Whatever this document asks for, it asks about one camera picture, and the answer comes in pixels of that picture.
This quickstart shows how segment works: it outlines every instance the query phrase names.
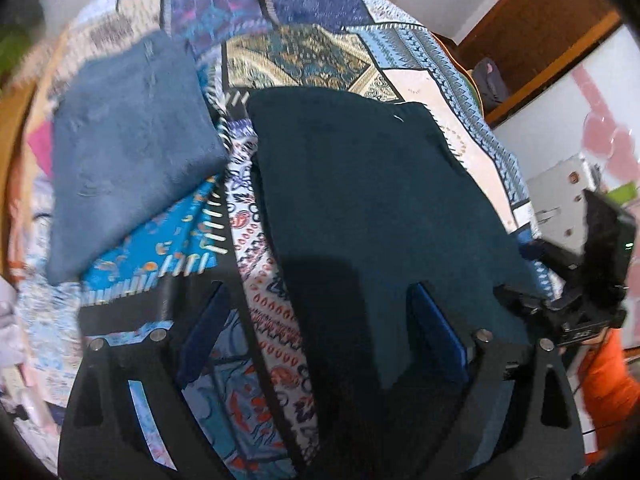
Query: folded towel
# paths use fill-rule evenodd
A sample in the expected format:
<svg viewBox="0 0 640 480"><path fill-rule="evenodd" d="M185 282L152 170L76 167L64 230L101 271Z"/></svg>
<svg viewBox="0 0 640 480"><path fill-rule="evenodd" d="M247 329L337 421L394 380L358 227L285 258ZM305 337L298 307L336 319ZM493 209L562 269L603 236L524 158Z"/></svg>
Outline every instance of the folded towel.
<svg viewBox="0 0 640 480"><path fill-rule="evenodd" d="M49 281L76 279L227 159L193 55L164 32L87 62L53 121Z"/></svg>

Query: metal screw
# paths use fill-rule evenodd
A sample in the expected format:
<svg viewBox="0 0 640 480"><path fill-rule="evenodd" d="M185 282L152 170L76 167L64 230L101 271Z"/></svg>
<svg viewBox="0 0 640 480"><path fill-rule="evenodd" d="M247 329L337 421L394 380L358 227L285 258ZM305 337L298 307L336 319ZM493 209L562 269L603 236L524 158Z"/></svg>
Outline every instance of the metal screw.
<svg viewBox="0 0 640 480"><path fill-rule="evenodd" d="M540 340L540 348L542 348L545 352L551 352L556 346L553 344L551 339L542 338Z"/></svg>
<svg viewBox="0 0 640 480"><path fill-rule="evenodd" d="M491 332L489 332L487 329L481 328L476 332L476 338L478 339L478 341L482 341L483 343L488 343L489 341L491 341L491 339L494 338L494 335Z"/></svg>
<svg viewBox="0 0 640 480"><path fill-rule="evenodd" d="M94 339L89 343L89 348L93 351L98 351L103 346L104 346L104 339L102 339L101 337Z"/></svg>
<svg viewBox="0 0 640 480"><path fill-rule="evenodd" d="M155 330L151 331L151 334L149 334L149 338L151 339L151 341L162 341L162 339L164 339L166 337L166 330L164 328L156 328Z"/></svg>

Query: orange cloth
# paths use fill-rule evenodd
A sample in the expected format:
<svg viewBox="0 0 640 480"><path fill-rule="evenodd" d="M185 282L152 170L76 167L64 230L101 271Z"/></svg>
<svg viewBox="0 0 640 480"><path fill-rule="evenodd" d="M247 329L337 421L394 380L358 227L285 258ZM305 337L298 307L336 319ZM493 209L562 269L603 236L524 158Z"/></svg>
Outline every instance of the orange cloth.
<svg viewBox="0 0 640 480"><path fill-rule="evenodd" d="M596 462L624 428L624 420L640 400L640 384L628 373L620 330L609 330L600 351L591 350L578 369L582 396L596 428L598 450L587 455Z"/></svg>

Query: dark teal cloth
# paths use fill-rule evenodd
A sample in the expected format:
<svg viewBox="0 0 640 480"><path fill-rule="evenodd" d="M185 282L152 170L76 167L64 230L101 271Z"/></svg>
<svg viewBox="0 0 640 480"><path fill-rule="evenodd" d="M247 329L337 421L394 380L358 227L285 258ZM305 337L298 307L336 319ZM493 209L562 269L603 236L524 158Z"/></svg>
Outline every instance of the dark teal cloth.
<svg viewBox="0 0 640 480"><path fill-rule="evenodd" d="M407 288L428 280L473 329L526 342L495 285L535 290L516 240L424 105L274 88L249 98L254 191L305 342L321 436L375 418L414 359Z"/></svg>

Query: patchwork blanket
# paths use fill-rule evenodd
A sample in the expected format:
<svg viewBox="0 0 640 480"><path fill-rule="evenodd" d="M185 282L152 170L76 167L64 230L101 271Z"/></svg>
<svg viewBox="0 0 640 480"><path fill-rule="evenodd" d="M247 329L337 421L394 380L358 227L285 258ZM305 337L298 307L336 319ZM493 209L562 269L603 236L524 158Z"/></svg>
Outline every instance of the patchwork blanket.
<svg viewBox="0 0 640 480"><path fill-rule="evenodd" d="M220 240L224 237L215 225L229 227L246 307L280 405L264 405L251 361L242 351L244 329L232 316L209 365L183 393L236 478L292 478L295 469L282 450L282 436L270 426L270 414L277 410L288 422L306 461L318 446L318 422L298 322L266 243L250 179L258 139L242 104L252 89L318 86L382 102L423 104L505 230L523 240L538 231L517 161L492 134L465 76L438 41L387 0L97 0L81 18L61 35L44 70L24 130L21 166L12 182L20 189L11 263L19 283L16 312L28 346L26 382L49 403L60 425L85 343L76 326L78 310L148 290L164 274L215 266L220 244L229 241ZM51 286L44 269L54 196L37 165L30 135L51 120L84 62L121 52L160 28L188 43L197 56L204 96L226 110L232 155L224 184L219 184L221 178L203 182L102 254L80 282ZM541 290L551 294L546 270L532 264L530 272ZM152 329L104 336L126 344ZM229 360L216 361L221 348L233 348L227 350ZM239 384L246 384L241 398L236 394ZM144 407L144 392L133 386L130 390L136 405ZM11 404L8 392L0 400ZM223 420L240 423L225 426ZM223 426L224 434L211 433ZM143 429L147 441L155 443L150 444L154 459L170 465L166 450L156 445L154 425ZM55 471L59 429L21 421L20 431Z"/></svg>

